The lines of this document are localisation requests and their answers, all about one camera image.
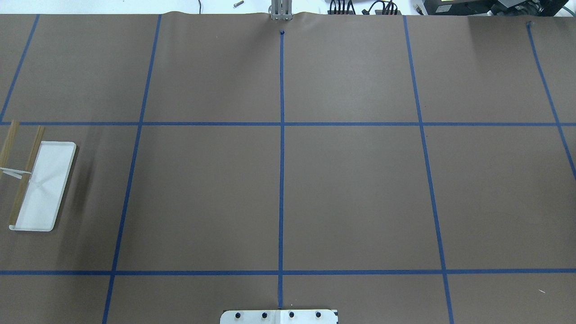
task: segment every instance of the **white floor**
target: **white floor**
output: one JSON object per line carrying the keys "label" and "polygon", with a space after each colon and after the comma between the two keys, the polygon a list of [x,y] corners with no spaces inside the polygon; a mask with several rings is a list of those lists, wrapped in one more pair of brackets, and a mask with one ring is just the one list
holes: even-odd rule
{"label": "white floor", "polygon": [[[240,0],[201,0],[203,14],[255,13],[268,12],[270,0],[244,0],[237,8],[233,4]],[[356,13],[368,9],[372,0],[354,1]],[[395,1],[403,14],[418,14],[416,4],[422,0]],[[576,11],[576,0],[570,0],[567,7]],[[312,12],[326,14],[328,0],[294,0],[293,13]],[[45,14],[158,14],[171,11],[198,13],[198,0],[3,0],[0,13],[45,13]],[[557,16],[570,16],[561,10]]]}

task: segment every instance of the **white label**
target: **white label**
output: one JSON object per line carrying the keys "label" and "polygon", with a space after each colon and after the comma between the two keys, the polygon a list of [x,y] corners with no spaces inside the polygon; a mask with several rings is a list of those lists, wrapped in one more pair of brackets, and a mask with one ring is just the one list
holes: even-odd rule
{"label": "white label", "polygon": [[452,5],[438,6],[438,7],[436,8],[436,13],[439,13],[439,12],[447,12],[448,10],[450,10],[451,7],[452,7]]}

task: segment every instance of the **vertical blue line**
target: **vertical blue line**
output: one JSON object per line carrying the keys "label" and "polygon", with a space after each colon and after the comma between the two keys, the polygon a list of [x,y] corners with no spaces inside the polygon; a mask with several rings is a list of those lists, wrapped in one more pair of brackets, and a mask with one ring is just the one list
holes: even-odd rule
{"label": "vertical blue line", "polygon": [[280,30],[280,191],[278,221],[278,309],[284,304],[284,29]]}
{"label": "vertical blue line", "polygon": [[568,148],[568,143],[564,137],[564,131],[562,130],[562,125],[560,124],[560,118],[556,112],[556,107],[554,107],[554,101],[552,101],[552,96],[550,95],[550,90],[548,89],[548,83],[544,77],[544,72],[542,72],[542,67],[540,66],[540,60],[538,59],[538,53],[536,52],[536,46],[534,45],[534,39],[532,38],[531,30],[532,22],[526,23],[526,30],[528,30],[528,38],[530,39],[530,46],[532,46],[532,53],[534,54],[534,60],[536,61],[536,67],[540,73],[540,78],[542,79],[542,84],[544,85],[544,90],[546,91],[546,96],[548,97],[548,102],[550,103],[550,108],[552,109],[552,114],[554,115],[554,120],[556,120],[556,126],[558,127],[558,133],[560,133],[560,139],[562,140],[562,145],[564,145],[564,151],[568,157],[568,162],[570,163],[570,168],[572,169],[572,175],[576,179],[576,168],[574,167],[574,160],[572,160],[572,155],[570,154],[570,149]]}
{"label": "vertical blue line", "polygon": [[16,72],[14,73],[14,78],[12,78],[12,83],[10,84],[10,89],[8,90],[8,94],[6,95],[6,100],[4,100],[4,106],[2,106],[2,112],[0,112],[0,122],[4,119],[4,114],[6,113],[6,109],[8,108],[8,102],[10,102],[10,97],[12,96],[12,91],[14,90],[14,86],[16,86],[16,80],[18,79],[18,75],[20,74],[20,69],[22,68],[22,64],[24,64],[24,58],[26,58],[26,53],[28,52],[28,47],[30,47],[30,43],[32,42],[32,36],[34,36],[34,32],[36,31],[36,26],[38,25],[38,20],[40,19],[40,15],[36,15],[36,19],[34,19],[34,24],[32,25],[32,29],[30,30],[30,34],[28,35],[28,41],[26,41],[26,46],[24,46],[24,51],[22,51],[22,56],[20,57],[20,62],[18,63],[18,67],[16,68]]}
{"label": "vertical blue line", "polygon": [[160,22],[162,15],[158,15],[156,22],[156,33],[154,34],[154,43],[152,45],[152,54],[150,55],[150,65],[148,67],[148,76],[146,77],[146,87],[144,88],[144,97],[142,98],[142,107],[140,109],[140,122],[138,123],[138,130],[136,132],[136,140],[134,141],[134,151],[132,152],[132,163],[130,164],[130,173],[128,174],[128,184],[126,185],[126,193],[124,195],[124,205],[122,207],[122,216],[120,217],[120,226],[118,228],[118,237],[116,238],[116,248],[114,250],[114,259],[112,261],[112,273],[110,275],[110,282],[108,283],[108,293],[106,295],[106,304],[104,305],[104,315],[102,323],[108,322],[108,312],[110,311],[110,302],[112,300],[112,290],[114,289],[114,279],[116,277],[116,267],[118,266],[118,256],[120,255],[120,245],[122,243],[122,233],[124,232],[124,222],[126,220],[126,212],[128,211],[128,201],[130,200],[130,191],[132,189],[132,179],[134,178],[134,168],[136,167],[136,157],[138,155],[138,146],[140,144],[140,135],[142,134],[142,123],[144,121],[144,113],[146,111],[146,101],[148,100],[148,88],[150,87],[150,79],[152,78],[152,69],[154,67],[154,57],[156,55],[156,44],[158,43],[158,34],[160,32]]}
{"label": "vertical blue line", "polygon": [[442,266],[442,278],[444,280],[444,292],[446,295],[446,306],[448,307],[448,319],[450,324],[454,324],[452,313],[452,300],[450,298],[450,287],[448,285],[448,275],[446,274],[446,261],[444,258],[444,246],[442,245],[442,235],[440,233],[440,221],[438,220],[438,210],[436,208],[436,197],[434,194],[434,184],[432,183],[432,172],[430,170],[430,160],[428,158],[428,147],[426,145],[426,135],[424,133],[424,123],[422,121],[422,110],[420,109],[420,97],[418,96],[418,86],[416,84],[416,73],[414,72],[414,60],[412,59],[412,48],[410,46],[410,36],[408,33],[408,21],[404,18],[404,33],[406,35],[406,46],[408,48],[408,60],[410,62],[410,73],[412,74],[412,87],[414,89],[414,100],[416,101],[416,112],[418,113],[418,123],[420,124],[420,138],[424,152],[424,162],[426,164],[426,175],[428,177],[428,189],[430,190],[430,202],[432,204],[432,214],[434,215],[434,226],[436,227],[436,240],[438,252],[440,254],[440,265]]}

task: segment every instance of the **wooden dowel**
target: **wooden dowel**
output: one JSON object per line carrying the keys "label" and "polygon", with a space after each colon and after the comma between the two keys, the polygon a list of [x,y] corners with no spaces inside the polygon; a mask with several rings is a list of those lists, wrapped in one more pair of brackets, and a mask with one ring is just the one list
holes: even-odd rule
{"label": "wooden dowel", "polygon": [[[44,136],[44,126],[38,126],[38,131],[36,132],[36,138],[34,138],[34,144],[32,145],[32,150],[30,151],[30,156],[28,156],[28,162],[26,163],[26,168],[24,171],[32,172],[34,168],[34,163],[38,157],[38,151],[40,149],[40,143],[42,143],[42,136]],[[8,225],[16,225],[18,221],[18,216],[20,215],[20,209],[22,208],[22,203],[24,202],[24,197],[26,196],[26,190],[28,189],[28,182],[30,181],[30,174],[23,174],[22,179],[20,179],[20,185],[18,186],[18,191],[16,192],[16,198],[14,199],[14,204],[12,205],[12,211],[10,212],[10,218],[8,219]]]}
{"label": "wooden dowel", "polygon": [[16,138],[16,132],[18,132],[18,127],[20,122],[13,120],[8,129],[8,135],[4,140],[4,146],[2,146],[2,151],[0,151],[0,168],[5,168],[8,163],[8,157],[10,156],[10,151],[14,145],[14,139]]}

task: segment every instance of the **wooden rod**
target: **wooden rod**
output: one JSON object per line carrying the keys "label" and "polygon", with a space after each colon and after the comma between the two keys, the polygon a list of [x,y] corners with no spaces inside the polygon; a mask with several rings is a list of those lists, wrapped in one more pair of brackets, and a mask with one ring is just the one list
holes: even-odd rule
{"label": "wooden rod", "polygon": [[[44,136],[44,126],[38,126],[38,131],[36,132],[36,137],[34,138],[34,144],[32,145],[32,150],[30,151],[30,156],[28,157],[28,162],[26,163],[26,168],[24,171],[32,172],[34,163],[38,157],[38,151],[40,150],[40,143],[42,143],[42,136]],[[22,208],[22,203],[24,202],[24,197],[26,196],[26,190],[28,189],[30,176],[30,174],[23,174],[22,179],[20,179],[20,185],[18,186],[16,198],[14,199],[14,204],[12,205],[12,211],[10,212],[8,225],[16,225],[16,222],[18,221],[20,209]]]}
{"label": "wooden rod", "polygon": [[5,168],[8,163],[8,157],[10,156],[10,151],[14,145],[14,139],[16,138],[16,132],[18,132],[18,127],[20,122],[13,120],[8,129],[8,135],[4,140],[4,146],[2,146],[2,151],[0,151],[0,168]]}

